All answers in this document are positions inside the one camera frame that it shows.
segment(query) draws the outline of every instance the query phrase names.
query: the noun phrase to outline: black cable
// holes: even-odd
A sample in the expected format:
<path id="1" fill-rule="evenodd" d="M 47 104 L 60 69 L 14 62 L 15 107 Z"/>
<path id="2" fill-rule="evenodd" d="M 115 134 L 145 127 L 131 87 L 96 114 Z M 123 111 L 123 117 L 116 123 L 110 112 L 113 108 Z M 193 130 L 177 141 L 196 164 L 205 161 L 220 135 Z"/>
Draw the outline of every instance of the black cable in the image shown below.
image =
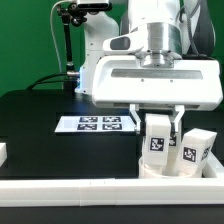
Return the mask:
<path id="1" fill-rule="evenodd" d="M 198 0 L 196 6 L 194 7 L 194 9 L 192 10 L 190 16 L 191 18 L 195 15 L 195 13 L 198 11 L 199 6 L 201 5 L 202 0 Z"/>
<path id="2" fill-rule="evenodd" d="M 192 49 L 192 51 L 195 55 L 198 55 L 199 52 L 198 52 L 198 49 L 195 45 L 194 38 L 193 38 L 193 33 L 192 33 L 191 12 L 186 6 L 185 6 L 185 14 L 186 14 L 186 17 L 187 17 L 187 31 L 188 31 L 188 38 L 189 38 L 190 44 L 191 44 L 191 49 Z"/>
<path id="3" fill-rule="evenodd" d="M 26 90 L 32 90 L 36 85 L 39 85 L 41 82 L 45 80 L 52 79 L 55 77 L 61 77 L 61 76 L 67 76 L 67 73 L 52 74 L 52 75 L 48 75 L 43 78 L 40 78 L 36 82 L 34 82 L 32 85 L 28 86 Z"/>
<path id="4" fill-rule="evenodd" d="M 64 83 L 64 82 L 73 82 L 73 80 L 56 80 L 56 81 L 46 81 L 46 82 L 35 82 L 34 84 L 27 87 L 26 90 L 32 90 L 37 85 L 49 84 L 49 83 Z"/>

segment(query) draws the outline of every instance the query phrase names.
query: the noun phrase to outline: white block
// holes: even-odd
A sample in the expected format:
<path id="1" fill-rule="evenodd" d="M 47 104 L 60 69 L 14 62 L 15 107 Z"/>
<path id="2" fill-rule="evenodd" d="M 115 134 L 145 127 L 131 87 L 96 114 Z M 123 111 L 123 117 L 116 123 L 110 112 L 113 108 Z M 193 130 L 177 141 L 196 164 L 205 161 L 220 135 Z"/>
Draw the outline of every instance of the white block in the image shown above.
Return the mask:
<path id="1" fill-rule="evenodd" d="M 193 129 L 184 135 L 178 155 L 178 170 L 194 175 L 205 167 L 217 133 Z"/>
<path id="2" fill-rule="evenodd" d="M 166 165 L 170 131 L 167 115 L 146 114 L 146 138 L 142 148 L 144 164 Z"/>
<path id="3" fill-rule="evenodd" d="M 7 159 L 6 144 L 0 143 L 0 167 Z"/>

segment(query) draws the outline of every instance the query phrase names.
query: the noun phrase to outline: white robot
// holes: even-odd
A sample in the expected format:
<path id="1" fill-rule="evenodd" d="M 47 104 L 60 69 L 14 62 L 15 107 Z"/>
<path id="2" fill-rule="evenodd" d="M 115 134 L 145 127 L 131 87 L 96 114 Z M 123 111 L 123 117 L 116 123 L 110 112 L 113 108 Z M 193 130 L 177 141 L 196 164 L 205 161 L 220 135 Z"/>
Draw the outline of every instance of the white robot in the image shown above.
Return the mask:
<path id="1" fill-rule="evenodd" d="M 86 22 L 86 61 L 76 92 L 91 96 L 97 107 L 129 108 L 136 133 L 144 127 L 146 135 L 143 167 L 161 173 L 168 151 L 173 149 L 171 157 L 177 158 L 184 111 L 214 110 L 223 99 L 219 63 L 209 58 L 215 34 L 207 1 L 185 0 L 182 8 L 179 0 L 71 2 L 78 10 L 89 12 L 87 22 L 81 19 Z M 110 8 L 111 3 L 127 4 L 120 31 L 104 12 L 98 13 Z M 139 109 L 173 114 L 146 114 L 142 122 L 136 112 Z M 177 139 L 173 148 L 170 133 Z"/>

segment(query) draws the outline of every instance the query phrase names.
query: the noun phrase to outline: green wall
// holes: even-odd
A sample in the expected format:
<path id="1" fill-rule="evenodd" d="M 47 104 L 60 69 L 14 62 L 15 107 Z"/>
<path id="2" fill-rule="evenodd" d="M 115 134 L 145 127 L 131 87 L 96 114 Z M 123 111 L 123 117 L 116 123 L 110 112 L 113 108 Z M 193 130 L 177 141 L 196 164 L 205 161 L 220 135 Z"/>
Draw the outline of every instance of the green wall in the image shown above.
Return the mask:
<path id="1" fill-rule="evenodd" d="M 0 1 L 0 96 L 10 90 L 25 89 L 38 78 L 58 72 L 49 23 L 55 2 L 57 0 Z M 208 2 L 217 34 L 214 57 L 224 64 L 224 3 L 223 0 Z M 118 21 L 123 12 L 124 7 L 115 6 L 110 15 Z M 54 21 L 59 49 L 65 56 L 63 27 L 59 17 L 55 16 Z M 82 28 L 72 28 L 76 67 L 84 60 L 82 31 Z M 61 88 L 61 84 L 38 88 Z"/>

